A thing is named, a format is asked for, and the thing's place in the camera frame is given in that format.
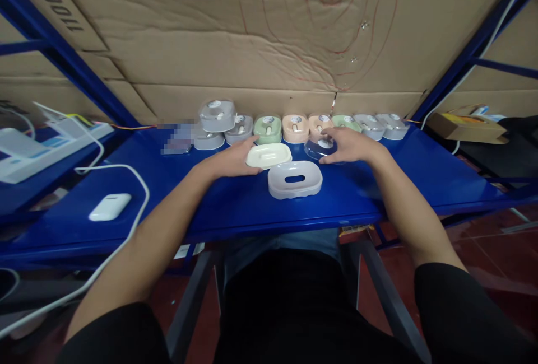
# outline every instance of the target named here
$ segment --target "black chair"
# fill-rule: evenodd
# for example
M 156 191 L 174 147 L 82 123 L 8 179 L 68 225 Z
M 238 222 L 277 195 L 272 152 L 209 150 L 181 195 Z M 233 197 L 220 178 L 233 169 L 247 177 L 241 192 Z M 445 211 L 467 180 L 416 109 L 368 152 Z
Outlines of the black chair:
M 398 294 L 379 254 L 370 241 L 358 241 L 342 247 L 342 263 L 344 265 L 344 274 L 349 284 L 350 301 L 355 307 L 358 306 L 361 255 L 364 257 L 394 337 L 400 340 L 409 350 L 414 351 L 424 363 L 431 363 L 432 358 L 426 343 L 415 326 L 411 315 L 409 315 L 407 308 L 405 308 L 404 302 Z M 204 251 L 198 257 L 185 294 L 166 335 L 168 352 L 174 364 L 185 363 L 194 327 L 202 306 L 203 295 L 213 267 L 215 268 L 217 291 L 219 293 L 219 306 L 223 301 L 223 261 L 224 253 L 222 251 Z

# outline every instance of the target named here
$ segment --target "sleeve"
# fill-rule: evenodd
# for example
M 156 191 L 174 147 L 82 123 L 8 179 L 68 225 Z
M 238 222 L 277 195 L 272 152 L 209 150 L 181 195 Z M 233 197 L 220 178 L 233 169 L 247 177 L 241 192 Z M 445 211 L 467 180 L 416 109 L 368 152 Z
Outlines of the sleeve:
M 82 328 L 63 346 L 58 364 L 169 363 L 163 331 L 142 302 L 117 308 Z
M 444 263 L 419 266 L 415 300 L 433 362 L 538 362 L 536 346 L 464 270 Z

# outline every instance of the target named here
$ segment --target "wrist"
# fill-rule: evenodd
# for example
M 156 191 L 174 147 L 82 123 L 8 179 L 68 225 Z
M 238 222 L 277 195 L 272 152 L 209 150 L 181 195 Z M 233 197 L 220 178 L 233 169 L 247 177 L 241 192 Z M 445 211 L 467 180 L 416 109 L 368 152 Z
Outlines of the wrist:
M 381 144 L 379 147 L 376 147 L 372 153 L 364 159 L 364 161 L 371 167 L 381 167 L 386 164 L 387 161 L 392 160 L 391 153 L 387 148 Z
M 208 164 L 207 160 L 203 160 L 194 165 L 188 175 L 197 178 L 199 181 L 208 181 L 210 183 L 216 181 L 220 177 L 211 164 Z

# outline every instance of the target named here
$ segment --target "hand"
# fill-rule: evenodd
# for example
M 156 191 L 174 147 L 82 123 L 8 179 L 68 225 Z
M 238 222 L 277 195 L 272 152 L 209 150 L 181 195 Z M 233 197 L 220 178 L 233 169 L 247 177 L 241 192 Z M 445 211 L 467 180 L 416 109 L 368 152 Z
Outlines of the hand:
M 197 167 L 213 179 L 223 176 L 256 175 L 263 171 L 261 168 L 247 165 L 247 154 L 254 146 L 259 136 L 250 136 L 248 139 L 235 143 L 227 149 L 200 162 Z
M 320 164 L 341 161 L 366 161 L 371 164 L 378 157 L 390 155 L 384 145 L 350 128 L 327 128 L 321 134 L 331 136 L 338 144 L 338 150 L 334 154 L 321 158 Z

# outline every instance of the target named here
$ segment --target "small cardboard box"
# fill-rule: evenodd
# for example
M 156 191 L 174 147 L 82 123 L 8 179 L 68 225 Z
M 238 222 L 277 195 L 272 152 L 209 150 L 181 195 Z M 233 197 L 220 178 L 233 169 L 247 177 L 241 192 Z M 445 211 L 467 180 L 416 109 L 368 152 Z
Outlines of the small cardboard box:
M 508 139 L 502 137 L 506 132 L 505 128 L 479 115 L 456 116 L 436 113 L 428 120 L 428 127 L 447 140 L 508 143 Z

